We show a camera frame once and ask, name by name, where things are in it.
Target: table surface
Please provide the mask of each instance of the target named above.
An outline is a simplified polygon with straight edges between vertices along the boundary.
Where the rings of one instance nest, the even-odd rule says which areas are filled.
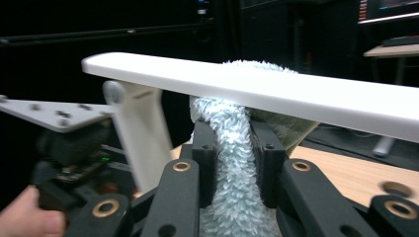
[[[172,150],[172,156],[178,158],[180,150],[180,147]],[[372,197],[388,195],[383,186],[407,193],[400,188],[404,186],[411,192],[407,199],[419,204],[419,172],[300,146],[291,158],[316,164],[343,196],[366,207]]]
[[[377,46],[364,53],[365,57],[403,57],[419,55],[419,44],[383,47]]]

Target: desk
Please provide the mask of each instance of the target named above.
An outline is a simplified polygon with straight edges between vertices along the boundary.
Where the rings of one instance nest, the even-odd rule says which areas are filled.
[[[180,150],[180,147],[175,148],[172,156],[178,158]],[[419,204],[419,172],[300,146],[295,149],[292,158],[316,164],[343,196],[366,207],[370,206],[372,197],[387,195],[382,188],[382,184],[387,182],[409,188],[411,195],[407,199]]]
[[[378,58],[390,58],[398,57],[397,70],[394,78],[395,85],[403,84],[404,65],[406,57],[419,56],[419,44],[401,45],[401,46],[390,46],[383,47],[377,46],[364,53],[365,57],[371,57],[373,59],[373,76],[376,82],[379,82],[378,70],[377,70],[377,59]],[[377,143],[373,150],[376,156],[384,157],[388,155],[395,139],[392,137],[382,137]]]

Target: white plastic bar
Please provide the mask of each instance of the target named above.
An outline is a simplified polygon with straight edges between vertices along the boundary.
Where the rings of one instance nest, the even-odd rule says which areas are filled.
[[[111,52],[86,73],[419,142],[419,89]]]

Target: screw hole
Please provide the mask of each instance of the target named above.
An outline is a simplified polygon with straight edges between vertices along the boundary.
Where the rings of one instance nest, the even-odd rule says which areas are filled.
[[[158,229],[159,237],[172,237],[176,233],[176,227],[171,224],[166,224]]]
[[[106,212],[112,209],[112,207],[114,206],[111,203],[104,203],[103,205],[99,206],[99,211]]]
[[[311,169],[311,167],[308,165],[308,164],[306,164],[306,163],[304,163],[304,162],[299,162],[299,161],[297,161],[297,162],[293,162],[293,167],[296,169],[296,170],[299,170],[299,171],[309,171],[310,169]]]
[[[356,230],[354,227],[349,226],[349,225],[342,225],[340,227],[340,231],[342,232],[342,234],[344,234],[347,237],[361,237],[362,236],[360,232],[358,232],[358,230]]]
[[[384,203],[384,206],[392,214],[404,219],[416,219],[418,216],[414,208],[400,201],[388,200]]]
[[[384,182],[380,184],[380,187],[389,195],[401,198],[410,198],[413,195],[413,191],[409,187],[396,182]]]
[[[173,169],[177,172],[184,172],[191,168],[191,165],[187,162],[178,162],[173,165]]]

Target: wooden table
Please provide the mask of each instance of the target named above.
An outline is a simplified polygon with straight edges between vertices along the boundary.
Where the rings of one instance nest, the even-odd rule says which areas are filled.
[[[179,157],[180,150],[172,151],[174,158]],[[316,164],[343,196],[364,206],[370,206],[374,196],[387,195],[384,187],[408,193],[405,187],[411,192],[407,199],[419,204],[419,172],[305,147],[297,147],[292,158]]]

